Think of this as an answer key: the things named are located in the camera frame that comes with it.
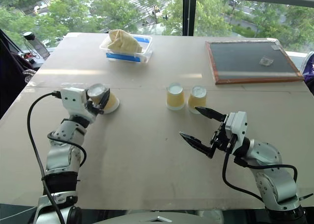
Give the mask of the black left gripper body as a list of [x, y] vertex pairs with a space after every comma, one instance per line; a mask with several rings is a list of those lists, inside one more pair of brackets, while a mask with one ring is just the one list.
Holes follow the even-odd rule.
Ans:
[[87, 106], [86, 105], [86, 110], [93, 115], [104, 114], [104, 110], [100, 109], [100, 106], [98, 103], [97, 104], [94, 103], [93, 106]]

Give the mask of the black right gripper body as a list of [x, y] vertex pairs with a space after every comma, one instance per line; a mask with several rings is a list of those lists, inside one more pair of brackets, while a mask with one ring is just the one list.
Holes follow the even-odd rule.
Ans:
[[210, 141], [211, 149], [221, 150], [224, 152], [232, 152], [236, 143], [236, 135], [232, 133], [231, 136], [227, 135], [226, 124], [221, 123], [218, 130], [214, 132]]

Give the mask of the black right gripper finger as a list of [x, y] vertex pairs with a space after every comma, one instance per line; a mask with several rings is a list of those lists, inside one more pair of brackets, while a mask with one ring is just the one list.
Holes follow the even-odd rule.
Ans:
[[203, 116], [209, 119], [214, 119], [218, 122], [224, 122], [227, 117], [226, 114], [219, 113], [211, 108], [206, 108], [203, 106], [196, 106], [194, 107], [194, 109], [201, 113]]
[[194, 149], [196, 149], [197, 151], [203, 153], [204, 155], [206, 155], [208, 158], [212, 159], [213, 155], [216, 151], [216, 147], [208, 147], [205, 146], [199, 139], [188, 135], [184, 132], [179, 132], [179, 134], [182, 136], [182, 138]]

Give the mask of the yellow and white paper cup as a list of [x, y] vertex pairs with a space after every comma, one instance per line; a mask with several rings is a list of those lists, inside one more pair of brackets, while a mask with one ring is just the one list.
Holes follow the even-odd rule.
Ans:
[[[99, 103], [101, 96], [103, 95], [106, 88], [109, 88], [108, 86], [104, 84], [94, 84], [89, 87], [87, 90], [87, 95], [94, 103]], [[120, 104], [120, 101], [116, 96], [111, 92], [110, 90], [110, 98], [107, 103], [107, 105], [104, 108], [104, 114], [110, 114], [113, 111], [115, 111]]]
[[206, 107], [207, 106], [207, 90], [203, 86], [194, 86], [191, 89], [190, 96], [187, 102], [188, 109], [191, 113], [199, 114], [195, 107]]
[[184, 91], [180, 83], [171, 83], [167, 87], [166, 107], [170, 110], [181, 110], [185, 106]]

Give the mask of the beige folded cloth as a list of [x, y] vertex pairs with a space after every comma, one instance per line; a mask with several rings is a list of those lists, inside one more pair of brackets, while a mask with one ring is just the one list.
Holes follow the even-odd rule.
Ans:
[[107, 45], [107, 48], [110, 50], [128, 53], [142, 52], [139, 42], [122, 29], [111, 30], [109, 38], [110, 43]]

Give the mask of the clear plastic box blue clips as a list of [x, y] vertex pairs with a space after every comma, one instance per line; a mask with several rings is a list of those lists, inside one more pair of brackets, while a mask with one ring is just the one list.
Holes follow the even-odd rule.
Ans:
[[153, 38], [151, 36], [139, 34], [131, 34], [131, 36], [142, 47], [141, 53], [114, 52], [108, 49], [107, 46], [111, 42], [109, 36], [107, 36], [99, 45], [99, 49], [105, 54], [106, 58], [108, 58], [109, 60], [128, 61], [133, 63], [147, 63], [153, 53]]

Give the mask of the wood framed blackboard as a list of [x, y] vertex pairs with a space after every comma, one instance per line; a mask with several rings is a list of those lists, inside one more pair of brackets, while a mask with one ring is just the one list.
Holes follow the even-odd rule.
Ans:
[[[206, 49], [216, 85], [304, 80], [277, 39], [206, 41]], [[274, 62], [260, 65], [263, 56]]]

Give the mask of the clear bottle black cap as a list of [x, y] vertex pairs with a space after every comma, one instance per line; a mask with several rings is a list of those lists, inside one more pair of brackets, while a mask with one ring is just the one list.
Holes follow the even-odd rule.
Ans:
[[35, 36], [35, 34], [31, 31], [25, 32], [23, 37], [31, 44], [31, 46], [39, 53], [39, 55], [44, 59], [50, 56], [49, 51], [45, 47], [43, 43], [41, 43]]

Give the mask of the grey robot torso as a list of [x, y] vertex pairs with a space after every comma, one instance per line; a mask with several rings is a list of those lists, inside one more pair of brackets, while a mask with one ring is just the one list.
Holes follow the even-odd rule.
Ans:
[[195, 214], [180, 212], [140, 212], [131, 213], [94, 224], [224, 224], [224, 217], [221, 213], [206, 214], [200, 211]]

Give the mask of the purple and white cloth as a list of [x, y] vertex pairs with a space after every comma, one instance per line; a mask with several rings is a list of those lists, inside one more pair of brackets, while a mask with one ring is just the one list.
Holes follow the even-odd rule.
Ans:
[[314, 95], [314, 51], [307, 54], [301, 65], [301, 73], [309, 91]]

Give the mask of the black round shape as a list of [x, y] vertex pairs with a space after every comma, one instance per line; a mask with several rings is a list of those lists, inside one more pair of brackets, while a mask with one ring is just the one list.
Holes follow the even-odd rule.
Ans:
[[69, 209], [66, 224], [82, 224], [82, 209], [72, 206]]

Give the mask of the dark window frame post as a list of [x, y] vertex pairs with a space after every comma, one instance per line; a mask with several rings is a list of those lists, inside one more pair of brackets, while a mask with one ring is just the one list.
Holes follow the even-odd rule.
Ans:
[[196, 0], [183, 0], [183, 36], [194, 35]]

